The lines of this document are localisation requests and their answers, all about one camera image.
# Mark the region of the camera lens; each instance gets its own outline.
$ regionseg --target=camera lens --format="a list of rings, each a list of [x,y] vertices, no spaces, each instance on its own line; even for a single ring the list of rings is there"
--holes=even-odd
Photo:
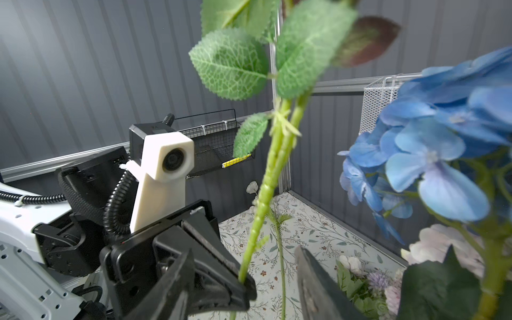
[[[177,170],[179,167],[181,167],[183,159],[185,159],[185,156],[183,155],[183,152],[181,150],[171,150],[163,160],[163,167],[164,169],[169,171]]]

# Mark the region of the black wire basket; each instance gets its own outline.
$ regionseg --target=black wire basket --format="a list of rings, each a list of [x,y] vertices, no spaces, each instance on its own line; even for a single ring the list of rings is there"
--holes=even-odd
[[[208,112],[189,117],[204,116],[206,114],[225,111],[232,111],[234,117],[229,120],[180,131],[194,141],[194,153],[196,155],[195,164],[194,169],[190,171],[187,179],[254,159],[254,152],[242,158],[233,158],[234,138],[237,135],[238,128],[240,128],[240,123],[237,121],[237,114],[234,109]]]

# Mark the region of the green leaf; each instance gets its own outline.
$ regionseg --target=green leaf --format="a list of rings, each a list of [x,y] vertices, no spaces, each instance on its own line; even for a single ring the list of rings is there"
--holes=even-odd
[[[256,242],[256,246],[254,247],[254,249],[256,251],[260,250],[261,248],[263,248],[263,246],[265,245],[265,243],[267,243],[268,239],[270,239],[270,236],[269,235],[266,235],[264,236],[261,240],[257,241]]]
[[[400,26],[391,20],[365,16],[359,18],[339,46],[332,64],[351,68],[378,58],[393,43]]]
[[[289,220],[291,218],[293,218],[293,217],[291,215],[289,215],[289,214],[280,215],[279,218],[278,218],[278,222],[279,222],[279,224],[281,224],[281,223],[283,223],[286,220]]]
[[[278,249],[278,245],[273,246],[268,252],[274,252]]]
[[[261,37],[268,28],[276,4],[276,0],[203,0],[203,37],[226,28],[244,28],[247,33]]]
[[[265,87],[267,55],[242,29],[211,32],[188,54],[201,81],[219,97],[243,100]]]
[[[356,281],[347,282],[346,293],[347,297],[351,299],[354,294],[363,286],[364,282],[361,279],[357,279]]]
[[[256,113],[248,117],[238,129],[234,139],[233,156],[238,158],[250,154],[263,138],[267,125],[268,119],[264,113]]]
[[[425,261],[403,274],[397,320],[467,320],[480,299],[478,279],[460,266],[450,247],[443,263]]]
[[[347,2],[304,0],[293,8],[276,44],[281,97],[296,98],[314,85],[356,18]]]

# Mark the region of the white wire basket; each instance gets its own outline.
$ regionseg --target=white wire basket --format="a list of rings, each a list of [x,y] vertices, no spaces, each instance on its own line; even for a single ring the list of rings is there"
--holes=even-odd
[[[382,77],[365,88],[365,94],[362,98],[359,134],[371,132],[375,128],[375,122],[380,112],[386,105],[396,99],[400,86],[415,77],[417,77],[416,74]]]

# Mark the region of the floral patterned surface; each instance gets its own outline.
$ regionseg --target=floral patterned surface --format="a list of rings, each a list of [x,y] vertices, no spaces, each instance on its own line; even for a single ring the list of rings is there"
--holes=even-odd
[[[336,259],[340,254],[357,256],[366,270],[380,269],[393,275],[401,267],[391,257],[358,238],[348,230],[309,207],[289,193],[276,196],[272,208],[277,215],[289,214],[292,219],[282,225],[286,283],[286,319],[302,320],[301,303],[296,283],[295,258],[297,246],[307,248],[333,279],[336,279]],[[253,214],[248,210],[220,224],[224,246],[241,262],[245,251]],[[240,312],[237,319],[280,319],[282,304],[281,266],[275,239],[275,227],[265,221],[260,237],[270,235],[269,241],[255,252],[249,273],[256,281],[258,299],[251,302],[248,312]],[[228,312],[193,315],[190,320],[229,319]]]

